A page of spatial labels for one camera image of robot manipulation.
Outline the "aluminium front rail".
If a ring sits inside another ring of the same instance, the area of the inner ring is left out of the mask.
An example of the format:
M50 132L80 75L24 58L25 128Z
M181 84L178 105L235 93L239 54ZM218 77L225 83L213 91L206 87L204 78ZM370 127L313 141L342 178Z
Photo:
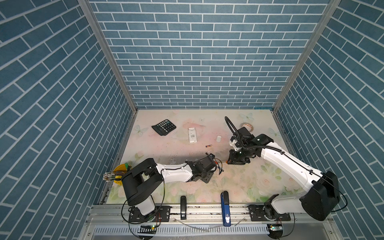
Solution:
M122 205L94 205L80 233L81 240L340 240L331 217L320 222L307 214L291 214L288 221L263 221L248 204L230 204L231 226L225 227L220 204L169 204L165 221L128 224Z

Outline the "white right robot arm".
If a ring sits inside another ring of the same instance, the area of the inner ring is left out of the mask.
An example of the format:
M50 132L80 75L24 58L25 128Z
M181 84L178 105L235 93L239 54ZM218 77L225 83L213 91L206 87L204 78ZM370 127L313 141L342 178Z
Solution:
M250 159L255 155L276 165L296 181L303 192L295 195L272 195L265 203L263 212L268 220L274 221L287 213L307 213L318 221L324 221L340 202L339 184L335 174L317 170L293 155L287 153L277 143L241 147L237 140L230 141L229 164L240 159Z

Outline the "tape roll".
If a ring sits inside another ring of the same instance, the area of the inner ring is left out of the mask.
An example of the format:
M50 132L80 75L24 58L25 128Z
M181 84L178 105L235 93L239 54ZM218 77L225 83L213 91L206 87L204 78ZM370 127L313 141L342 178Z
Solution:
M252 132L254 130L254 127L252 124L250 123L242 123L241 124L241 127L242 128L246 128L249 132Z

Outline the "aluminium corner post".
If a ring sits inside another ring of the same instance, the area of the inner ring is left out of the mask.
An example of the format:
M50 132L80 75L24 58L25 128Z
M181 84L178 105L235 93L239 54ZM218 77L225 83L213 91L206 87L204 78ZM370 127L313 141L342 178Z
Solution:
M293 67L290 76L288 77L284 87L282 88L281 93L279 94L276 102L273 105L272 113L274 115L277 114L277 112L278 112L279 108L281 107L285 97L287 96L289 90L291 89L291 87L295 83L296 78L298 77L300 71L302 70L307 59L309 58L309 55L313 51L316 43L320 39L320 36L322 35L323 31L325 30L331 17L335 13L340 2L341 2L341 0L331 0L331 1L329 1L328 5L326 6L324 13L322 14L319 22L317 23L316 27L314 28L314 31L313 31L311 37L309 38L307 44L305 45L305 48L304 48L302 54L299 56L296 65Z
M128 101L128 104L129 106L131 107L132 111L134 114L137 113L138 109L134 103L134 100L133 98L131 97L130 93L129 93L129 90L127 88L127 85L124 81L124 78L121 74L121 71L119 70L119 67L116 63L116 60L112 54L112 51L110 50L110 47L108 45L108 42L103 34L103 31L97 21L97 18L93 12L93 9L91 7L91 4L89 1L86 1L86 0L78 0L78 3L101 47L101 50L103 51L105 57L106 57L106 60L112 70L112 72L114 73L115 77L116 77L116 80L119 84L119 86L121 87L127 101Z

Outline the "black desktop calculator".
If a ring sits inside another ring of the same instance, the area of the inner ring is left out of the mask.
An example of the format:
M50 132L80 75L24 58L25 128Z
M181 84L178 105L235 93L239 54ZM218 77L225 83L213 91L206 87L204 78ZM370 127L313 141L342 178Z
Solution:
M168 119L165 119L157 125L152 126L152 129L160 136L166 136L176 128L177 127Z

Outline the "yellow pen cup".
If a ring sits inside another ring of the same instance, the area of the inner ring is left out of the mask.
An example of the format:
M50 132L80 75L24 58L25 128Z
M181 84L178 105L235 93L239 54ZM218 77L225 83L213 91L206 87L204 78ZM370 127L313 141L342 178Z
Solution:
M106 182L113 182L119 186L122 186L122 177L128 171L132 169L132 166L128 163L117 166L112 172L104 173L103 180Z

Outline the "small white remote control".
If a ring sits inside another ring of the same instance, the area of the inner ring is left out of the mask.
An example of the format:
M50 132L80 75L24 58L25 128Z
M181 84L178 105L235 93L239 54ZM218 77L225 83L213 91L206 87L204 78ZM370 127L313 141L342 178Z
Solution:
M189 142L196 143L198 141L196 128L189 128L188 133L189 133Z

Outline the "aluminium corner post left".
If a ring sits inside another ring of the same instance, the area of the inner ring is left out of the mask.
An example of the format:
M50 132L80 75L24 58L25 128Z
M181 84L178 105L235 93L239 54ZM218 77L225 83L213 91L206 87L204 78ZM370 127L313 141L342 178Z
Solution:
M78 0L78 3L101 47L101 50L103 51L105 57L106 57L106 60L112 70L112 72L114 73L115 77L116 77L116 80L119 84L119 86L121 87L127 101L128 101L128 104L129 106L131 107L132 111L134 114L137 113L138 109L134 103L134 100L133 98L131 97L130 93L129 93L129 90L127 88L127 85L124 81L124 78L121 74L121 71L119 70L119 67L116 63L116 60L112 54L112 51L110 50L110 47L108 45L108 42L103 34L103 31L97 21L97 18L93 12L93 9L91 7L91 4L89 1L86 1L86 0Z

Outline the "black stapler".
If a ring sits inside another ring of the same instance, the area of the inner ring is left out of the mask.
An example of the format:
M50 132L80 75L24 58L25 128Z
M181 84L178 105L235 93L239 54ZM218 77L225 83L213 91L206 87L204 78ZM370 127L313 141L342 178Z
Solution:
M181 196L180 198L180 219L187 219L187 198L186 196Z

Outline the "aluminium corner post right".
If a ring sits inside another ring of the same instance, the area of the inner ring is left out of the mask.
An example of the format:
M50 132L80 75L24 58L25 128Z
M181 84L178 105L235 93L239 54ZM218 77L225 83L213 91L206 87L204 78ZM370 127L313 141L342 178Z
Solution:
M305 45L305 48L304 48L302 54L299 56L296 65L293 67L290 76L288 77L284 87L282 88L281 93L279 94L276 102L273 105L272 113L274 115L277 114L277 112L278 112L279 108L281 107L285 97L287 96L289 90L291 89L291 87L295 83L296 78L298 77L300 71L302 70L307 59L309 58L309 55L313 51L316 43L320 39L320 36L322 35L323 31L325 30L331 17L335 13L340 2L341 2L341 0L331 0L331 1L329 1L328 5L326 6L324 13L322 14L319 22L317 23L316 27L314 28L314 31L313 31L311 37L309 38L307 44Z

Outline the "blue stapler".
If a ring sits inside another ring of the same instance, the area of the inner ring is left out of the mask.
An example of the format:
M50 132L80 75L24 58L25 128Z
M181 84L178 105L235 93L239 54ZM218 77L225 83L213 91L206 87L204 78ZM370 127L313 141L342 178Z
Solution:
M221 208L222 208L223 225L224 227L230 227L231 226L230 201L229 201L229 193L227 191L223 191L221 193Z

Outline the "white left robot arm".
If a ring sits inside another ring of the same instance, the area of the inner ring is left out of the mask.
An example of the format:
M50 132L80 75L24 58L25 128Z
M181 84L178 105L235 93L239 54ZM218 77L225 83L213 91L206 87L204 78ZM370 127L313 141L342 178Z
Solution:
M207 184L217 168L213 154L179 165L158 164L153 158L149 158L127 171L121 182L128 206L138 208L146 216L155 210L152 193L160 184L197 181Z

